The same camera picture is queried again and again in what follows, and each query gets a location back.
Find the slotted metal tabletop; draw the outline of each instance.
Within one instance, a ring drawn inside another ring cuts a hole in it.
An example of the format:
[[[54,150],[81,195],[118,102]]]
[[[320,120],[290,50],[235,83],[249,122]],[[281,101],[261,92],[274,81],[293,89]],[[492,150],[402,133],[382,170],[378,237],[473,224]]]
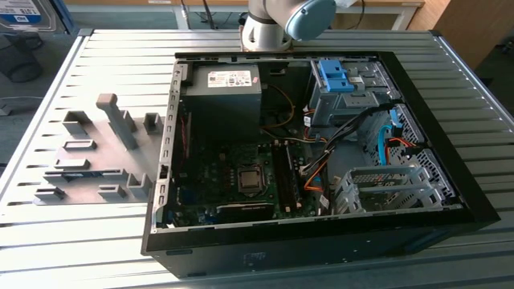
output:
[[[99,92],[118,94],[131,115],[165,110],[175,52],[239,51],[238,39],[237,31],[179,30],[95,30],[77,39],[0,180],[0,287],[513,288],[514,121],[445,40],[425,32],[330,31],[296,48],[397,53],[500,212],[480,232],[402,258],[185,281],[141,255],[146,204],[33,205],[37,165],[62,143],[57,115],[93,105]]]

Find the ram slot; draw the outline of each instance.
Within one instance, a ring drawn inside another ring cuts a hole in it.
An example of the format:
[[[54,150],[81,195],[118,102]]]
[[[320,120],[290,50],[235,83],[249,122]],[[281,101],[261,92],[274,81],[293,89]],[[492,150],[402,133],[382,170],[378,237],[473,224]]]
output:
[[[290,150],[285,143],[276,143],[272,150],[276,170],[276,183],[280,192],[280,204],[284,212],[298,209],[298,176],[293,166]]]

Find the gray vertical post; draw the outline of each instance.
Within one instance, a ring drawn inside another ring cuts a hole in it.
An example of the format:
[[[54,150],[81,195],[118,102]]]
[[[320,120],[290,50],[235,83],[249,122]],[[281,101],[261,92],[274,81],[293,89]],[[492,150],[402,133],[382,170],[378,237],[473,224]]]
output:
[[[117,102],[118,96],[114,93],[102,93],[98,97],[97,107],[106,112],[114,132],[118,134],[126,148],[135,149],[138,147],[137,139],[134,138]]]

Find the blue drive bay latch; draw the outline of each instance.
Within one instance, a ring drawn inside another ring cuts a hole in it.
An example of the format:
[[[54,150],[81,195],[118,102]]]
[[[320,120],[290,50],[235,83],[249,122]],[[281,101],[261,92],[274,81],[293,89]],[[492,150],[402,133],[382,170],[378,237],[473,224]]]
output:
[[[321,60],[320,73],[328,82],[329,92],[353,92],[354,85],[346,78],[346,69],[341,65],[340,60]]]

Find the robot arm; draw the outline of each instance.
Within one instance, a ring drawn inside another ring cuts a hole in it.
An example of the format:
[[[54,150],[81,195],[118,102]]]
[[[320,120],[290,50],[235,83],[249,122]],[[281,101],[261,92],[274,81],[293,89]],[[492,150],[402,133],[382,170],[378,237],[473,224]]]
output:
[[[250,0],[244,46],[250,51],[281,51],[292,38],[312,40],[330,26],[334,0]]]

